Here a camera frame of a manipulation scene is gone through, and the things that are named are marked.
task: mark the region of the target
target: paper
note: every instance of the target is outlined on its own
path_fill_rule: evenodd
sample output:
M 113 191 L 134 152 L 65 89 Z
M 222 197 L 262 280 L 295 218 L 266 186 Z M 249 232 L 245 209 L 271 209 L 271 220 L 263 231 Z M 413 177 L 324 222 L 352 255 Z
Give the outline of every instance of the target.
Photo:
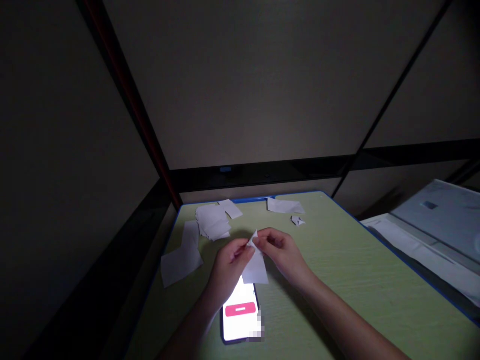
M 265 261 L 262 252 L 255 246 L 254 238 L 258 238 L 259 235 L 255 230 L 255 233 L 251 237 L 250 241 L 248 242 L 247 246 L 251 246 L 255 248 L 255 253 L 251 258 L 250 262 L 247 264 L 245 270 L 243 270 L 243 274 L 241 275 L 243 278 L 244 284 L 268 284 L 269 278 L 267 276 L 267 269 L 265 268 Z
M 181 246 L 199 248 L 199 224 L 195 220 L 185 222 L 183 235 L 181 237 Z
M 382 219 L 369 225 L 390 244 L 417 260 L 480 307 L 480 275 L 427 246 L 394 223 Z
M 222 236 L 225 233 L 228 233 L 232 227 L 229 225 L 228 222 L 225 221 L 218 221 L 209 228 L 205 229 L 208 238 L 212 241 L 216 241 L 218 239 L 222 239 Z
M 297 228 L 302 225 L 302 224 L 305 224 L 305 221 L 303 221 L 301 218 L 299 218 L 298 216 L 292 216 L 291 217 L 291 222 L 294 223 Z
M 221 205 L 204 205 L 196 209 L 196 219 L 200 234 L 212 241 L 230 237 L 229 219 Z
M 170 285 L 186 278 L 196 269 L 204 264 L 199 249 L 186 245 L 178 248 L 171 253 L 161 257 L 161 279 L 163 287 L 168 288 Z
M 299 201 L 276 200 L 271 197 L 267 200 L 268 211 L 281 214 L 305 214 L 305 210 Z
M 240 211 L 240 209 L 234 204 L 234 202 L 230 199 L 224 200 L 224 201 L 219 201 L 218 202 L 225 212 L 230 216 L 230 218 L 236 219 L 241 217 L 244 213 Z

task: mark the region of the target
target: blue table edge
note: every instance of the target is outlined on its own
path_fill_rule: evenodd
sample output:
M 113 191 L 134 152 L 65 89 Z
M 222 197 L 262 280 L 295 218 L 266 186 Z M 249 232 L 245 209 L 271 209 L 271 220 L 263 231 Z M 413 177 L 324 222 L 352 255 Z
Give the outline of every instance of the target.
M 469 319 L 472 323 L 474 323 L 478 328 L 480 328 L 480 322 L 476 321 L 474 318 L 470 317 L 461 307 L 459 307 L 457 304 L 455 304 L 448 296 L 446 296 L 439 288 L 437 288 L 435 285 L 433 285 L 428 279 L 426 279 L 421 273 L 419 273 L 416 269 L 414 269 L 412 266 L 410 266 L 408 263 L 406 263 L 398 254 L 396 254 L 390 247 L 383 241 L 383 239 L 379 238 L 374 232 L 370 231 L 370 229 L 363 225 L 358 219 L 353 216 L 351 213 L 349 213 L 342 205 L 340 205 L 338 202 L 335 201 L 330 195 L 328 195 L 325 191 L 302 191 L 302 192 L 294 192 L 294 193 L 286 193 L 286 194 L 278 194 L 278 195 L 268 195 L 268 196 L 256 196 L 256 197 L 244 197 L 244 198 L 238 198 L 238 199 L 232 199 L 231 201 L 235 204 L 246 204 L 246 203 L 255 203 L 255 202 L 261 202 L 261 201 L 266 201 L 268 198 L 275 199 L 277 196 L 286 196 L 286 195 L 298 195 L 298 194 L 310 194 L 310 193 L 323 193 L 327 197 L 329 197 L 335 204 L 337 204 L 344 212 L 346 212 L 351 218 L 353 218 L 357 223 L 359 223 L 365 230 L 367 230 L 371 235 L 373 235 L 380 243 L 383 244 L 392 254 L 394 254 L 398 259 L 401 260 L 402 263 L 407 265 L 410 269 L 412 269 L 415 274 L 417 274 L 419 277 L 421 277 L 427 284 L 429 284 L 437 293 L 439 293 L 443 298 L 445 298 L 450 304 L 452 304 L 458 311 L 460 311 L 467 319 Z M 124 352 L 125 357 L 127 355 L 127 351 L 130 347 L 130 343 L 132 342 L 132 338 L 135 334 L 135 331 L 137 330 L 138 323 L 140 321 L 140 317 L 142 316 L 144 312 L 144 307 L 145 303 L 147 302 L 148 297 L 150 296 L 150 291 L 152 290 L 152 286 L 154 284 L 155 278 L 157 277 L 157 274 L 159 273 L 160 269 L 160 263 L 162 261 L 162 256 L 165 253 L 165 250 L 167 249 L 167 246 L 169 244 L 170 238 L 172 236 L 172 232 L 175 228 L 175 225 L 177 224 L 177 220 L 179 219 L 180 212 L 182 211 L 182 208 L 185 205 L 198 205 L 198 204 L 211 204 L 211 203 L 218 203 L 218 201 L 202 201 L 202 202 L 192 202 L 188 204 L 183 204 L 180 206 L 180 209 L 178 209 L 178 212 L 176 213 L 175 221 L 173 222 L 173 225 L 171 226 L 170 233 L 168 234 L 168 238 L 165 241 L 165 244 L 162 246 L 162 249 L 160 251 L 160 257 L 158 260 L 158 265 L 156 268 L 155 273 L 152 276 L 152 279 L 150 280 L 150 284 L 148 286 L 148 291 L 145 295 L 145 299 L 143 300 L 143 304 L 140 308 L 139 316 L 137 317 L 137 320 L 135 322 L 135 325 L 133 326 L 133 329 L 131 331 L 131 334 L 129 336 L 129 340 L 126 344 L 126 349 Z

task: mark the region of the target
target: phone screen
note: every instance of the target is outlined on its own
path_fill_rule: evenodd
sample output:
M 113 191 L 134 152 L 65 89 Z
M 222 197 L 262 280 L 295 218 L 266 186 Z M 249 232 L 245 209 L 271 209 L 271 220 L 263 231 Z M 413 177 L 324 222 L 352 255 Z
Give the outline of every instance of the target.
M 222 308 L 222 335 L 225 343 L 237 343 L 262 334 L 259 303 L 254 284 L 244 284 L 243 278 Z

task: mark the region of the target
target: green tabletop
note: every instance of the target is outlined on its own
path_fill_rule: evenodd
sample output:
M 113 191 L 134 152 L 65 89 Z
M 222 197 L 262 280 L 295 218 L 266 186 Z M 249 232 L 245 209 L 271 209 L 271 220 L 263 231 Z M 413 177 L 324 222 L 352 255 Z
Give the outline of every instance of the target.
M 200 237 L 204 265 L 164 289 L 158 271 L 132 337 L 126 359 L 153 359 L 192 308 L 207 284 L 217 251 L 231 239 L 250 238 L 273 227 L 295 239 L 307 264 L 362 317 L 413 359 L 470 359 L 480 329 L 406 266 L 323 192 L 276 197 L 300 201 L 305 225 L 291 214 L 267 211 L 266 201 L 238 204 L 243 216 L 230 221 L 228 239 Z M 177 249 L 186 221 L 199 204 L 184 205 L 165 253 Z M 269 285 L 256 285 L 264 316 L 263 342 L 225 346 L 217 315 L 202 359 L 338 359 L 341 353 L 306 302 L 265 258 Z

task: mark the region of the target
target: pink button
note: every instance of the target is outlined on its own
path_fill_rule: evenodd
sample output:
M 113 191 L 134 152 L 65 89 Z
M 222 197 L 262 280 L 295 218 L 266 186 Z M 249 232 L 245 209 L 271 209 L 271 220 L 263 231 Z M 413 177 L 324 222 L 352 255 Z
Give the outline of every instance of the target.
M 225 308 L 227 318 L 243 314 L 252 314 L 255 312 L 255 303 L 247 302 L 245 304 L 231 305 Z

